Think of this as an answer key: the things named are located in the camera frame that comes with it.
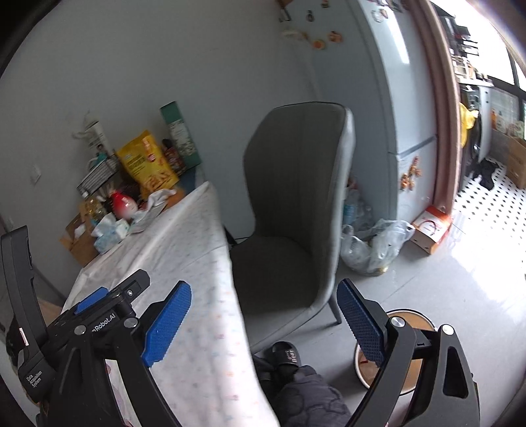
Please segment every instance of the blue gripper pad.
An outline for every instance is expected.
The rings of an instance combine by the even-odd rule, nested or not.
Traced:
[[[148,368],[165,356],[190,309],[191,302],[192,290],[190,285],[181,282],[146,332],[144,351],[141,357]]]
[[[96,291],[92,292],[90,295],[88,295],[86,298],[84,298],[81,302],[78,303],[77,308],[75,309],[75,314],[82,313],[84,310],[91,307],[97,301],[100,301],[102,298],[108,295],[108,292],[109,291],[104,287],[98,288]]]
[[[338,285],[336,298],[356,341],[367,358],[381,366],[385,359],[383,334],[360,299],[344,280]]]

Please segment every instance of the yellow bag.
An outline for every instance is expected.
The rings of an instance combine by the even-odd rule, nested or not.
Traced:
[[[462,148],[468,141],[468,130],[475,126],[479,117],[478,110],[468,110],[464,104],[460,104],[460,145]]]
[[[147,130],[121,148],[117,156],[128,173],[140,184],[143,198],[154,191],[171,188],[179,181],[155,138]]]

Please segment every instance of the screw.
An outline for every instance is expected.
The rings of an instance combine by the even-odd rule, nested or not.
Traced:
[[[391,318],[391,325],[396,326],[397,328],[403,328],[406,324],[406,321],[401,317],[395,316]]]
[[[139,321],[135,317],[129,317],[124,321],[124,327],[131,329],[137,326],[138,323]]]
[[[446,335],[453,335],[455,332],[455,329],[453,329],[453,326],[445,324],[444,326],[442,326],[442,331],[444,331]]]
[[[75,335],[82,335],[84,332],[86,332],[86,327],[83,324],[80,324],[73,330],[73,332]]]

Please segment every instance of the yellow snack bag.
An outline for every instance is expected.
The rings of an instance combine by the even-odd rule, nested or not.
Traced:
[[[140,184],[141,195],[145,198],[154,191],[171,188],[179,181],[155,138],[147,130],[121,148],[117,156]]]

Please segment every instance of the black slipper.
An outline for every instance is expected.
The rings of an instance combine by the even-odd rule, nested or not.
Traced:
[[[294,344],[291,344],[287,341],[278,341],[272,348],[272,362],[275,367],[281,365],[292,365],[296,367],[301,366],[301,361],[299,358],[299,353]]]
[[[252,355],[254,368],[258,376],[259,385],[267,400],[271,402],[281,389],[281,382],[274,366],[265,359]]]

